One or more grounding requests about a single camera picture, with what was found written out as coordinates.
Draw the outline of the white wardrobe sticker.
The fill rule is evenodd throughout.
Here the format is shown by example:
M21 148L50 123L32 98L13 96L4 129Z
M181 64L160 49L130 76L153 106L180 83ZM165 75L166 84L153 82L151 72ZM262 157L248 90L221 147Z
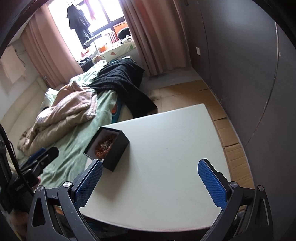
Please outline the white wardrobe sticker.
M199 56L201 56L200 48L196 47L196 52Z

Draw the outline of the black knitted blanket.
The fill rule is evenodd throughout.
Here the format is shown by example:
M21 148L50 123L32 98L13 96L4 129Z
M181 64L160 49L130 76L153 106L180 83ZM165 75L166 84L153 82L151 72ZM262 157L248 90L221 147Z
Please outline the black knitted blanket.
M128 107L134 118L146 116L157 109L154 102L139 87L144 69L130 58L107 64L88 85L97 93L115 91Z

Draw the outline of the pink curtain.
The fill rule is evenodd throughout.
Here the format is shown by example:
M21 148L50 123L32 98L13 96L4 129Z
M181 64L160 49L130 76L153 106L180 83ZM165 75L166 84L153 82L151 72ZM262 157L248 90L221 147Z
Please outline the pink curtain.
M120 1L147 76L189 66L178 1Z
M55 88L83 73L62 38L46 4L40 7L21 33L25 50L46 85Z

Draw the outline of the pink curtain right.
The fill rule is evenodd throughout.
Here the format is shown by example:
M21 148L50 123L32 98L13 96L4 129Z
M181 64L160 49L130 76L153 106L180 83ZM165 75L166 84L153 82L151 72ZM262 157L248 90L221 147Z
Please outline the pink curtain right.
M189 66L178 1L120 1L147 76Z

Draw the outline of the black hanging garment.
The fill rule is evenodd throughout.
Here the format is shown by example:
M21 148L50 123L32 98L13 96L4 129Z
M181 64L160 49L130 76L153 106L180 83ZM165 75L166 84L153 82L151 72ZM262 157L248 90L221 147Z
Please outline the black hanging garment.
M75 30L83 49L88 48L90 45L85 45L85 43L90 40L93 35L89 31L90 23L84 13L74 5L70 5L67 8L67 19L69 20L69 28Z

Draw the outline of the patterned window bench cushion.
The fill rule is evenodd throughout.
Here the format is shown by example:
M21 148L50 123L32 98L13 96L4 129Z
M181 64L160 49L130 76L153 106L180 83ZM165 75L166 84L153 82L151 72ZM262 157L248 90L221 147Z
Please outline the patterned window bench cushion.
M134 50L135 48L136 47L132 36L126 36L124 39L112 44L107 48L107 50L95 55L95 57L92 58L92 63L96 64L100 60L105 60L107 63L109 63L114 59L118 59L120 56L127 55L128 52Z

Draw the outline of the green bed sheet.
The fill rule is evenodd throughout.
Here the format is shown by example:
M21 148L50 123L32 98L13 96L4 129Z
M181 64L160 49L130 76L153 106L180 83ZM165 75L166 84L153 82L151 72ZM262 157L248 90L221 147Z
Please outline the green bed sheet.
M69 84L76 81L81 86L88 86L101 69L100 66L94 65L87 72L72 77ZM59 90L48 89L45 94L48 103L43 103L41 111L53 104L58 92ZM88 122L77 125L71 132L49 146L57 147L59 155L46 166L41 175L41 184L45 187L54 188L60 186L64 181L74 180L77 174L82 172L85 168L87 157L83 152L86 146L101 126L111 123L111 111L117 100L116 92L106 90L100 93L95 92L95 94L97 94L98 97L96 117Z

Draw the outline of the dark grey wardrobe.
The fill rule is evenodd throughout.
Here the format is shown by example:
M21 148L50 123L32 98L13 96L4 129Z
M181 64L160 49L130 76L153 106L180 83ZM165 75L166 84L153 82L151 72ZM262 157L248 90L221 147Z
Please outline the dark grey wardrobe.
M181 9L192 66L266 189L274 239L295 240L295 1L181 1Z

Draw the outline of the beige cloth on wall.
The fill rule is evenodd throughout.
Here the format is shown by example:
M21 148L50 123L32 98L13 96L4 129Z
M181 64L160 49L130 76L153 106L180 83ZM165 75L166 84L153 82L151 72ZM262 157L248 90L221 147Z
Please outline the beige cloth on wall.
M25 76L26 68L16 54L13 46L9 46L5 49L1 56L1 64L6 77L12 84L14 84L21 77Z

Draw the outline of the pink fleece blanket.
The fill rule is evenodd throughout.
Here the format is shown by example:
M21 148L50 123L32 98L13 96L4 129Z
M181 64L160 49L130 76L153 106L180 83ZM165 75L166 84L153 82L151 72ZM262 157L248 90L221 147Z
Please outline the pink fleece blanket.
M98 97L94 89L76 81L62 87L53 104L41 111L32 127L21 135L17 149L30 156L47 148L77 125L96 117Z

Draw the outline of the pink curtain left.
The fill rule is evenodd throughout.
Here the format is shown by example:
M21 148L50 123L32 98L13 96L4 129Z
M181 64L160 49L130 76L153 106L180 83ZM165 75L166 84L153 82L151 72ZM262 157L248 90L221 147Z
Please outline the pink curtain left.
M25 50L46 85L55 88L83 73L62 38L46 4L40 7L21 33Z

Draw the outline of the black square jewelry box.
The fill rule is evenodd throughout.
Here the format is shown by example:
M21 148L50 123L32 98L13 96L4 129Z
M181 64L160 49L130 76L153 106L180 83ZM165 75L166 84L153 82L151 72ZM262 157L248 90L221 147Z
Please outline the black square jewelry box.
M100 160L104 168L113 172L129 143L123 131L101 126L83 154L91 160Z

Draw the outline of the blue orange mattress label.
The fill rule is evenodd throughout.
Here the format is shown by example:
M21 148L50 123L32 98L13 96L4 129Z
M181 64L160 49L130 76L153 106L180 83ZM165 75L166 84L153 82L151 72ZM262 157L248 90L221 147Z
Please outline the blue orange mattress label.
M123 102L121 100L121 98L118 96L116 103L114 105L114 108L111 111L112 114L112 120L111 123L116 123L119 120L120 117L120 112L121 112L121 108L122 108Z

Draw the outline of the flattened cardboard on floor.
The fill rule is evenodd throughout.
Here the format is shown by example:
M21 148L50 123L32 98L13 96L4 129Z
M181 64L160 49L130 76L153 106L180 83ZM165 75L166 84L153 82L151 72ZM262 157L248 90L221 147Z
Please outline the flattened cardboard on floor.
M232 180L240 186L253 188L253 178L247 157L226 112L201 79L161 87L147 92L158 112L204 104L215 125Z

